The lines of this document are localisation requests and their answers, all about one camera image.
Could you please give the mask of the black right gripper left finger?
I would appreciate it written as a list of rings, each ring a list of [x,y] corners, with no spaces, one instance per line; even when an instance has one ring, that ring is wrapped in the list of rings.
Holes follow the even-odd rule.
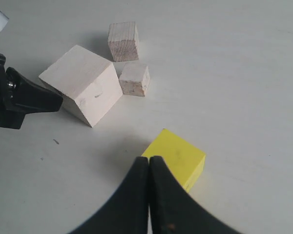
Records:
[[[111,198],[73,234],[146,234],[148,229],[148,159],[135,158]]]

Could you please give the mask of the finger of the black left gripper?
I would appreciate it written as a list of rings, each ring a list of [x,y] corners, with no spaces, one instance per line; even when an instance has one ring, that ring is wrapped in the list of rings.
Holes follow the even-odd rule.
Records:
[[[28,80],[14,68],[7,68],[6,73],[13,83],[11,96],[14,105],[27,114],[59,111],[63,103],[61,95]]]

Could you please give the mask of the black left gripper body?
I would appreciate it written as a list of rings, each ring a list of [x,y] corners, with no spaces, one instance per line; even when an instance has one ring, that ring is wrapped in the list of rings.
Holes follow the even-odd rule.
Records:
[[[5,69],[0,54],[0,127],[20,129],[27,113],[26,79],[14,68]]]

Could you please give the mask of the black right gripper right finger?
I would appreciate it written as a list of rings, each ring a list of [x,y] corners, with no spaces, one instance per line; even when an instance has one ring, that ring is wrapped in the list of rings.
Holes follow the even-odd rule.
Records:
[[[160,156],[149,160],[148,200],[154,234],[239,233],[192,199]]]

